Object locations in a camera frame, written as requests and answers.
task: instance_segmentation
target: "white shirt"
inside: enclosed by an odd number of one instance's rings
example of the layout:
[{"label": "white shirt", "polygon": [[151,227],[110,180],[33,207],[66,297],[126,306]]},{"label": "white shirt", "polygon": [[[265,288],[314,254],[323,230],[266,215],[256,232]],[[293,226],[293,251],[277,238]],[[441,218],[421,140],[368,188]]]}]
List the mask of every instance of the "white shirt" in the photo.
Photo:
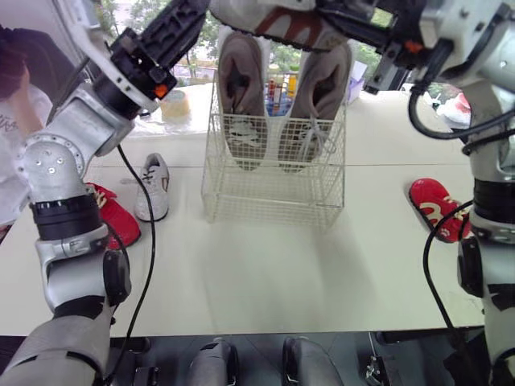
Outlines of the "white shirt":
[{"label": "white shirt", "polygon": [[[29,102],[44,124],[52,109],[47,94],[29,86]],[[0,102],[0,226],[13,223],[27,203],[27,184],[17,176],[14,158],[23,143],[23,134],[6,101]]]}]

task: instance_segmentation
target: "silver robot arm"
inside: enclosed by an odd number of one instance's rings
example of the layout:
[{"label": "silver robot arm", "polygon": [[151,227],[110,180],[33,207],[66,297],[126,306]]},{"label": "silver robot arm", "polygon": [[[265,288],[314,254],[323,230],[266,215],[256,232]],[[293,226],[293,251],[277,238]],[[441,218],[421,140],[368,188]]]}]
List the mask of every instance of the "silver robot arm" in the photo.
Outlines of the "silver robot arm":
[{"label": "silver robot arm", "polygon": [[174,0],[140,35],[105,49],[90,0],[59,0],[76,44],[102,70],[72,92],[27,139],[18,170],[30,184],[43,291],[54,318],[23,342],[1,386],[103,384],[113,311],[130,294],[128,260],[106,251],[109,230],[83,182],[95,156],[114,149],[141,109],[175,87],[170,68],[196,42],[207,0]]},{"label": "silver robot arm", "polygon": [[[515,379],[515,21],[501,0],[320,0],[319,12],[347,36],[382,54],[365,89],[389,89],[415,70],[409,115],[415,129],[437,139],[416,116],[416,102],[433,81],[463,89],[472,108],[468,144],[475,179],[470,214],[474,236],[459,247],[459,283],[483,299],[492,363],[490,382]],[[367,23],[375,7],[393,14],[388,28]],[[485,127],[494,118],[495,124]]]},{"label": "silver robot arm", "polygon": [[[195,42],[208,6],[207,0],[173,1],[140,36],[125,31],[113,51],[102,55],[88,2],[60,5],[77,44],[104,75],[72,94],[56,119],[27,142],[20,164],[31,184],[45,296],[56,316],[26,339],[1,386],[86,385],[105,375],[112,309],[130,291],[128,265],[105,253],[108,231],[81,179],[93,156],[107,154],[129,133],[141,107],[152,110],[153,100],[173,88],[167,69]],[[501,0],[316,4],[333,26],[384,54],[368,91],[387,88],[399,71],[418,69],[418,92],[437,76],[463,89],[473,125],[513,111],[513,18]],[[391,27],[369,23],[375,6],[395,15]],[[181,18],[174,14],[179,8]],[[170,31],[170,22],[182,32]],[[511,369],[513,376],[515,145],[513,137],[477,145],[508,128],[506,121],[468,136],[475,143],[475,237],[460,247],[459,280],[484,300],[494,372]]]}]

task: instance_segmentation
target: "white wire basket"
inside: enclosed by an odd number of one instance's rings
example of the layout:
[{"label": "white wire basket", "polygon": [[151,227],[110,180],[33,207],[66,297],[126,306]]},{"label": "white wire basket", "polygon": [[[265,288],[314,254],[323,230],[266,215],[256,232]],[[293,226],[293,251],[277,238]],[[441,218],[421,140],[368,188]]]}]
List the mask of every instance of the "white wire basket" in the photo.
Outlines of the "white wire basket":
[{"label": "white wire basket", "polygon": [[[316,121],[313,135],[308,119],[223,113],[216,85],[202,182],[208,221],[330,228],[344,208],[345,106],[334,121]],[[250,145],[234,142],[236,124],[258,127],[260,135],[247,137]]]}]

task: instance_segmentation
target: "shoe insole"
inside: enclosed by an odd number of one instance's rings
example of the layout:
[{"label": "shoe insole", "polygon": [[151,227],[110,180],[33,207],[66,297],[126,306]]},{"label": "shoe insole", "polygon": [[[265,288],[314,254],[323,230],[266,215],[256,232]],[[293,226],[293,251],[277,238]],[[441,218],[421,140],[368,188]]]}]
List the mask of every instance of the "shoe insole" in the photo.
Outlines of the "shoe insole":
[{"label": "shoe insole", "polygon": [[318,82],[313,91],[313,105],[316,107],[320,100],[335,89],[336,69],[332,74],[324,80]]},{"label": "shoe insole", "polygon": [[231,73],[227,82],[227,95],[233,99],[233,108],[236,109],[243,99],[245,92],[249,88],[250,78],[241,74],[235,64],[233,64]]}]

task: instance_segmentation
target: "white wall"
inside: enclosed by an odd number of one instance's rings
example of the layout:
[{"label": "white wall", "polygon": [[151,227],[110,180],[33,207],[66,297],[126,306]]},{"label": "white wall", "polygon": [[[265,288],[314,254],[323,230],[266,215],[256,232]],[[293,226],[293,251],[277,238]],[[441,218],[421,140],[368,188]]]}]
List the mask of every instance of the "white wall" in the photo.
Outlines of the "white wall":
[{"label": "white wall", "polygon": [[46,32],[73,63],[80,61],[52,0],[0,0],[0,24]]}]

